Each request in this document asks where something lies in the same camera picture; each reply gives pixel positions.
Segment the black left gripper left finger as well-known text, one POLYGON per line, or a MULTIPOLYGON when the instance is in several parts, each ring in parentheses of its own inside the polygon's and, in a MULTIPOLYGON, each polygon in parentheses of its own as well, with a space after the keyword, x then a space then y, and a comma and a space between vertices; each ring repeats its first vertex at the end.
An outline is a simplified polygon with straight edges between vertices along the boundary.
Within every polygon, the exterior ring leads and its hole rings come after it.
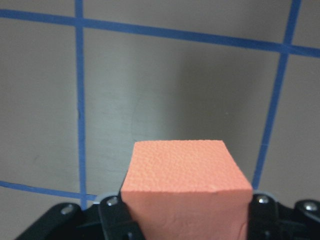
POLYGON ((106 240, 144 240, 139 224, 133 220, 120 193, 107 192, 97 196, 98 216, 106 240))

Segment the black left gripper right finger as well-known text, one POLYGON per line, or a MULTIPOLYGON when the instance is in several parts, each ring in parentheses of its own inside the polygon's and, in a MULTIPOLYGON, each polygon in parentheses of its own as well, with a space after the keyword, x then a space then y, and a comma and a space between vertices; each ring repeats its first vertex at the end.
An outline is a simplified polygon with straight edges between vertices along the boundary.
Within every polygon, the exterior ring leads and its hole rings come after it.
POLYGON ((248 210, 248 240, 280 240, 280 202, 272 194, 254 191, 248 210))

